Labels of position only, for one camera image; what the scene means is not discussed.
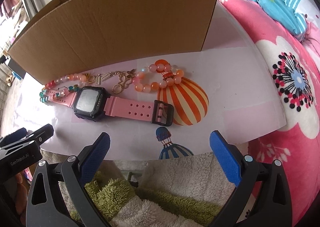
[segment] beaded bracelet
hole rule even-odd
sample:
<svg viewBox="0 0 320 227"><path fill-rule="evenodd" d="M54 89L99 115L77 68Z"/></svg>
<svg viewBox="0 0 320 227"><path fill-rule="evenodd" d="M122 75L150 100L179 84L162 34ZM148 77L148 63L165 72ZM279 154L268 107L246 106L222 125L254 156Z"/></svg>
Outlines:
<svg viewBox="0 0 320 227"><path fill-rule="evenodd" d="M161 73L163 80L159 83L154 81L150 85L142 84L141 80L143 80L145 74L149 72ZM166 88L167 86L180 84L183 76L184 71L182 69L176 69L170 64L151 64L149 67L143 67L139 72L137 72L136 76L132 79L132 83L134 84L136 91L149 93L151 90L157 91L159 88Z"/></svg>
<svg viewBox="0 0 320 227"><path fill-rule="evenodd" d="M79 84L75 84L73 86L65 87L64 90L54 93L52 95L48 95L48 90L52 89L53 87L67 82L69 80L80 80ZM57 99L61 99L65 96L67 96L69 93L77 92L80 88L83 88L85 86L85 83L93 83L95 80L95 76L90 75L89 73L75 73L66 75L64 77L61 77L57 80L53 80L49 83L47 83L44 88L42 88L41 92L39 93L40 101L43 103L47 103L48 101L54 101Z"/></svg>

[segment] cardboard box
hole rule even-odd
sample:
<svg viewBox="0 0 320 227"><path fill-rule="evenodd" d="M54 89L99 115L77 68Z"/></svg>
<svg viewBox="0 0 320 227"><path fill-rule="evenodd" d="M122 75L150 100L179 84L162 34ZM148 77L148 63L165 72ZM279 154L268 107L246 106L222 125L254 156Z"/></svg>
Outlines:
<svg viewBox="0 0 320 227"><path fill-rule="evenodd" d="M42 84L154 55L201 51L216 0L52 0L9 55Z"/></svg>

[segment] black buckle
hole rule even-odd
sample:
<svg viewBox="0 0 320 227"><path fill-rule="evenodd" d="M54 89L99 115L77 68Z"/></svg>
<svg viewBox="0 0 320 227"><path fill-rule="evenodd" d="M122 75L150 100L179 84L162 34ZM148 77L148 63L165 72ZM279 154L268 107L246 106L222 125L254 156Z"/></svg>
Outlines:
<svg viewBox="0 0 320 227"><path fill-rule="evenodd" d="M167 115L166 123L161 122L163 111L165 111ZM151 123L164 127L169 127L172 125L173 122L173 112L174 107L171 104L168 104L160 100L155 100L155 103L153 105Z"/></svg>

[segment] hot air balloon print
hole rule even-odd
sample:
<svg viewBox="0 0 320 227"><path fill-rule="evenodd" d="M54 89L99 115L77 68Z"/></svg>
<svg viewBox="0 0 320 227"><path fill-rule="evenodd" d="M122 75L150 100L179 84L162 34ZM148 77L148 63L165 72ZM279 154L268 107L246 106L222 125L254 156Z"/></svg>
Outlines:
<svg viewBox="0 0 320 227"><path fill-rule="evenodd" d="M156 136L158 141L163 144L159 159L193 156L193 153L188 148L171 142L171 133L166 127L157 128Z"/></svg>
<svg viewBox="0 0 320 227"><path fill-rule="evenodd" d="M158 60L155 65L169 64ZM174 76L172 72L162 72L164 80ZM194 125L208 112L209 99L204 90L194 81L182 77L180 84L159 88L157 99L174 106L173 123L177 125Z"/></svg>

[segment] blue hot air balloon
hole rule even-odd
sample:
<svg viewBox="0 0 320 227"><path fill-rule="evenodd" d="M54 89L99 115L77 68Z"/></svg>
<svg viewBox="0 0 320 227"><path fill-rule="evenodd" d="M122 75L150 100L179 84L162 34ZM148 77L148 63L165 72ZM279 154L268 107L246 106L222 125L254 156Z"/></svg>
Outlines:
<svg viewBox="0 0 320 227"><path fill-rule="evenodd" d="M163 144L159 159L193 156L193 153L188 148L171 142L171 133L167 128L157 128L156 136L158 141Z"/></svg>

